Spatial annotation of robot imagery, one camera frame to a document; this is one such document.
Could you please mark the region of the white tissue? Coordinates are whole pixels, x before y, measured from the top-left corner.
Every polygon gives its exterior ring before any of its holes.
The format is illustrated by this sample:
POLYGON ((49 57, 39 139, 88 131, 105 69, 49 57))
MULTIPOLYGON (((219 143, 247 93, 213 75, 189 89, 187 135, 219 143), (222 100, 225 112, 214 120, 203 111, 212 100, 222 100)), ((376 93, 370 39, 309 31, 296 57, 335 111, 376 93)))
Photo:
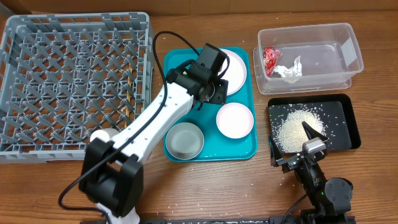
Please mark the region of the white tissue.
POLYGON ((302 64, 300 62, 300 55, 294 60, 294 65, 287 68, 282 65, 276 65, 274 72, 278 73, 281 78, 287 83, 295 83, 300 80, 302 76, 302 64))

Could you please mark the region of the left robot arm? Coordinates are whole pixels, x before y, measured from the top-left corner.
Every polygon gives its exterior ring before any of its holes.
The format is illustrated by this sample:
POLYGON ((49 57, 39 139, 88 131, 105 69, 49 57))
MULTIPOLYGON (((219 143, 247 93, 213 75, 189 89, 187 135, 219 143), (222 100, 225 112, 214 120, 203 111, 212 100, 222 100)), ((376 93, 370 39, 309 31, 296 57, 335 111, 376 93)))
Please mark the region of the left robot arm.
POLYGON ((196 103, 223 105, 230 64, 221 49, 206 44, 196 59, 171 68, 155 100, 128 127, 86 148, 79 189, 95 203, 107 223, 139 223, 135 214, 144 187, 144 163, 155 145, 196 103))

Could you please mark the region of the wooden chopstick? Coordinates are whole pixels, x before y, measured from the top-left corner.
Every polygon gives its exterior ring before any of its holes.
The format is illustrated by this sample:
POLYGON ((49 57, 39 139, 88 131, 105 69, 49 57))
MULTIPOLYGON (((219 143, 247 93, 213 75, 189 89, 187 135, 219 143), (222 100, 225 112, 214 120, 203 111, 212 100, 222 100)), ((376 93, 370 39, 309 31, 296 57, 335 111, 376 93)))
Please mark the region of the wooden chopstick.
MULTIPOLYGON (((136 78, 136 76, 134 74, 135 67, 136 67, 136 65, 134 62, 129 64, 129 71, 132 76, 127 78, 127 84, 130 87, 130 89, 132 89, 132 90, 134 89, 134 80, 136 78)), ((129 91, 127 91, 126 99, 131 106, 134 106, 134 99, 132 97, 133 97, 133 95, 129 91)), ((130 119, 130 121, 134 120, 134 112, 132 110, 130 110, 130 107, 128 107, 128 105, 125 106, 125 114, 130 119)))

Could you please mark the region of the pile of rice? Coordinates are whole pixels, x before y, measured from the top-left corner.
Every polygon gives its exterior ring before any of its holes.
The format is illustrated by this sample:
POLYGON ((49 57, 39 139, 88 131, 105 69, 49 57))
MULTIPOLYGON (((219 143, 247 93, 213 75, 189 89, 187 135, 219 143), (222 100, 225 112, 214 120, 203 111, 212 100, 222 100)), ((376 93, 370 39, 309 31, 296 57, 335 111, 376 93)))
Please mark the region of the pile of rice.
POLYGON ((273 129, 273 139, 282 152, 295 153, 302 150, 302 144, 308 141, 302 126, 303 121, 318 133, 326 135, 323 121, 318 114, 305 110, 289 112, 273 129))

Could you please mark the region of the small white plate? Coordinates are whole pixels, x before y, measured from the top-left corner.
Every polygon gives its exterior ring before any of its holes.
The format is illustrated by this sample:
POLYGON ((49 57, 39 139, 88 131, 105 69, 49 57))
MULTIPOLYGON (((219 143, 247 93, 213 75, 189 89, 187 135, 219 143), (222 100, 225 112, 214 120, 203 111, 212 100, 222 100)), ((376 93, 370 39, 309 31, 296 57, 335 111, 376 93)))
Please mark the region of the small white plate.
POLYGON ((254 127, 254 116, 241 103, 228 103, 216 115, 218 130, 227 138, 240 139, 247 136, 254 127))

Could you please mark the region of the small white cup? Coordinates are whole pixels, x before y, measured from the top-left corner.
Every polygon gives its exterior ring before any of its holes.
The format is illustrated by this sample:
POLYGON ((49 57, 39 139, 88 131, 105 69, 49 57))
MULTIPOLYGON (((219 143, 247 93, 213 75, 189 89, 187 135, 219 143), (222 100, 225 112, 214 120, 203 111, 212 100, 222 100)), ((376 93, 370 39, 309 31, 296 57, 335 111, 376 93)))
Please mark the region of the small white cup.
POLYGON ((102 140, 103 142, 108 142, 118 133, 119 131, 114 128, 98 129, 91 134, 90 142, 94 141, 96 138, 102 140))

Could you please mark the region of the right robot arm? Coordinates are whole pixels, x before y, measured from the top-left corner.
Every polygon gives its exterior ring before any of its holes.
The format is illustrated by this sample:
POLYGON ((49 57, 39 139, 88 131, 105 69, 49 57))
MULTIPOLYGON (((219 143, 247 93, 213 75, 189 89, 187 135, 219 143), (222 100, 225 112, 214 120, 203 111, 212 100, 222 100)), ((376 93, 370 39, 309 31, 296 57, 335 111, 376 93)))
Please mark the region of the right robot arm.
POLYGON ((294 171, 305 191, 280 222, 287 223, 290 219, 303 224, 355 224, 355 217, 347 216, 351 210, 353 184, 345 178, 325 177, 318 162, 326 157, 328 138, 304 121, 302 126, 308 141, 302 144, 301 152, 287 159, 282 157, 276 143, 269 137, 271 165, 281 166, 284 173, 294 171))

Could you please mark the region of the red snack wrapper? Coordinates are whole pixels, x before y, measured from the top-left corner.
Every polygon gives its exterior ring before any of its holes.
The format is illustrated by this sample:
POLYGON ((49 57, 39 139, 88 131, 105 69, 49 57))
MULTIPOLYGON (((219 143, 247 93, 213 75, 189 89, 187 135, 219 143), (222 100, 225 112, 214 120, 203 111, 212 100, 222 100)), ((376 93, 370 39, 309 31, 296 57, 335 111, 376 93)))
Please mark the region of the red snack wrapper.
POLYGON ((264 48, 263 59, 264 59, 264 68, 267 77, 270 78, 272 76, 280 55, 281 55, 280 50, 277 50, 272 46, 264 48))

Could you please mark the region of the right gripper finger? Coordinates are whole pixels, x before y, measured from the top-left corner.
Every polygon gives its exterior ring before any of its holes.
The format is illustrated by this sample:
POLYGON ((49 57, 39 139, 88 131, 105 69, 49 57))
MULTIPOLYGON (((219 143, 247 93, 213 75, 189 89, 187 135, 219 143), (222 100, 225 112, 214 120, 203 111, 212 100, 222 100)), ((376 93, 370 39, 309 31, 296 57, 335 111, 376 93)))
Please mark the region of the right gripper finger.
POLYGON ((268 140, 269 140, 269 146, 270 146, 271 162, 282 161, 283 160, 282 154, 280 153, 280 151, 271 135, 268 136, 268 140))
POLYGON ((328 138, 318 131, 314 130, 308 123, 305 121, 302 121, 302 126, 305 131, 305 134, 307 135, 308 139, 315 139, 315 138, 320 138, 323 142, 326 142, 328 138))

